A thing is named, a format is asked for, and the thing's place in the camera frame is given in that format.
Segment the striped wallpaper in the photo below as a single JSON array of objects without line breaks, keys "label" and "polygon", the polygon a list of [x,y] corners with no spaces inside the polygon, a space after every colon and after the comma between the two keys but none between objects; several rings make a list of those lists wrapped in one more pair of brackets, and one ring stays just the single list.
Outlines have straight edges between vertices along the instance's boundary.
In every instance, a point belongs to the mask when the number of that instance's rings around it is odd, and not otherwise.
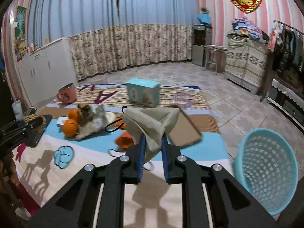
[{"label": "striped wallpaper", "polygon": [[207,7],[213,26],[214,45],[227,45],[226,34],[232,29],[231,20],[247,16],[269,35],[273,20],[279,20],[304,32],[304,17],[294,0],[262,0],[256,11],[246,15],[230,0],[196,0],[197,10]]},{"label": "striped wallpaper", "polygon": [[27,28],[28,12],[31,0],[13,0],[2,19],[2,34],[1,34],[1,50],[3,52],[4,62],[6,66],[6,78],[14,100],[20,100],[23,107],[28,106],[28,102],[22,95],[21,83],[18,79],[17,60],[14,50],[15,29],[13,22],[16,20],[17,6],[27,8],[27,18],[25,26]]}]

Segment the white cloth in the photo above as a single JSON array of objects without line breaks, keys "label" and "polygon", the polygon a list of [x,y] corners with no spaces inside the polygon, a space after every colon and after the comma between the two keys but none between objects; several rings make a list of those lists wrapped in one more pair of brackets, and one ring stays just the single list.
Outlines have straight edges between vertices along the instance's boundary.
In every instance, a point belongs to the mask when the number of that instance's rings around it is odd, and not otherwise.
[{"label": "white cloth", "polygon": [[142,133],[146,136],[145,162],[150,161],[160,152],[162,137],[164,133],[169,134],[174,128],[179,112],[178,108],[169,107],[147,109],[128,107],[125,110],[123,122],[128,133],[133,137],[133,140],[135,139],[134,143],[139,142]]}]

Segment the clothes pile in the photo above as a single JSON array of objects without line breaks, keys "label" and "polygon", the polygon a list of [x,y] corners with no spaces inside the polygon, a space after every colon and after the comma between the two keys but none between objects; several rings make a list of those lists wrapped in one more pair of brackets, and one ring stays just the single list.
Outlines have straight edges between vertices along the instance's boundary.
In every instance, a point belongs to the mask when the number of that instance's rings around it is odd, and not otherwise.
[{"label": "clothes pile", "polygon": [[241,18],[235,18],[231,21],[234,31],[239,32],[242,35],[246,35],[252,39],[262,39],[262,30],[246,16]]}]

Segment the fur toy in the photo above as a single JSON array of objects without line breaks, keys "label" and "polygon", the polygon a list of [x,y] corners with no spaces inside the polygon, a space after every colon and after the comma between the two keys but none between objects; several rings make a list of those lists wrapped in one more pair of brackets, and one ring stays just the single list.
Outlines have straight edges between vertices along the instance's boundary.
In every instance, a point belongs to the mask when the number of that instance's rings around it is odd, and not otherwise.
[{"label": "fur toy", "polygon": [[99,132],[108,124],[105,111],[102,105],[96,108],[93,112],[90,105],[80,103],[77,105],[81,122],[79,123],[78,134],[75,140],[82,140],[92,133]]}]

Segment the small picture frame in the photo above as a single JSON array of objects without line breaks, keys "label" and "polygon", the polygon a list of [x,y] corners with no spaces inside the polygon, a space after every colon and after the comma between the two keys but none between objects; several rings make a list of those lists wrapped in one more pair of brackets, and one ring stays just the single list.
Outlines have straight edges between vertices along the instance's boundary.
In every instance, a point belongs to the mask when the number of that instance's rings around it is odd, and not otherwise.
[{"label": "small picture frame", "polygon": [[28,49],[25,49],[24,51],[22,51],[22,58],[25,58],[28,55],[29,51]]}]

